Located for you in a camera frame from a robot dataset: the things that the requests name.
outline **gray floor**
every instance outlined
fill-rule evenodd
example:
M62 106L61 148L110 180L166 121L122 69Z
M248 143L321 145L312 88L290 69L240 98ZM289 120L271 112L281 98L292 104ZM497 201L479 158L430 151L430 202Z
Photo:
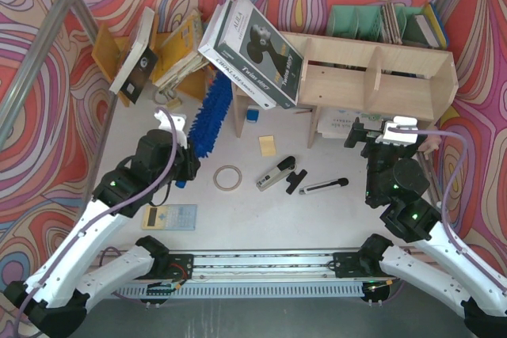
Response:
M97 305L72 338L465 338L471 334L445 305L413 287L393 302L297 298L174 301L145 310L120 300Z

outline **standing book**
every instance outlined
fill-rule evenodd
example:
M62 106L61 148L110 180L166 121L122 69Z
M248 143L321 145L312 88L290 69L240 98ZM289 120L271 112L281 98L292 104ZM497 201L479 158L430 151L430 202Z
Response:
M241 71L236 70L215 49L217 38L223 30L223 25L230 11L232 0L226 0L221 6L217 6L204 32L199 45L199 53L206 57L210 63L221 70L233 83L235 83L246 95L252 98L259 106L267 110L276 106L276 102L264 94L250 78Z
M132 103L139 98L158 61L157 55L148 47L154 15L151 8L144 8L120 53L118 71L109 87L114 93L121 91Z
M303 57L250 0L236 0L216 46L282 108L297 105Z
M197 47L203 37L200 14L193 9L158 49L159 60L154 70L153 84L165 88L177 84L186 75L205 65Z
M403 40L439 48L438 39L425 15L412 15L406 22Z

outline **blue small cube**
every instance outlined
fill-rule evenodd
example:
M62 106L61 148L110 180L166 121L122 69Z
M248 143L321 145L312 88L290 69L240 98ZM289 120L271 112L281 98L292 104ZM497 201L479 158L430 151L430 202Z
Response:
M259 110L255 108L248 108L246 110L246 121L250 123L256 123L259 119Z

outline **small yellow sticky note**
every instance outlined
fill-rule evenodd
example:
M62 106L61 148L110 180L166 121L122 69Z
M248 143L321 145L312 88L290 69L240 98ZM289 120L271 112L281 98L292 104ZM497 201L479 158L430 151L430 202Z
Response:
M259 144L261 145L262 157L276 155L275 138L274 136L261 136L259 137Z

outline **white table surface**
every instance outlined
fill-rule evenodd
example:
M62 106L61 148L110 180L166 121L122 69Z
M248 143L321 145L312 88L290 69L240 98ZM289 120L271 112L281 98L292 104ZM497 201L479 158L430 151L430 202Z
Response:
M183 99L183 107L176 112L188 115L188 129L198 104ZM120 160L135 153L138 140L148 130L158 127L153 117L155 108L146 95L129 108L118 102L97 182ZM261 111L258 122L245 123L242 137L237 139L230 110L215 150L201 160L197 178L185 189L173 186L167 201L198 205L195 231L141 230L143 208L109 243L128 249L138 238L150 234L169 249L356 248L370 234L378 233L406 245L380 221L384 207L373 210L364 203L367 160L360 156L363 143L345 149L343 140L318 135L313 147L307 149L310 117L309 113L295 115L294 109ZM276 156L261 156L258 137L264 135L274 135ZM306 196L300 196L296 189L290 196L285 192L289 183L283 179L259 192L256 181L288 155L295 156L297 173L308 171L299 187L339 177L347 177L349 185ZM220 191L213 184L213 174L222 165L235 165L242 171L242 183L232 192ZM233 177L233 173L223 173L219 179L228 185ZM155 195L155 203L163 200L165 191Z

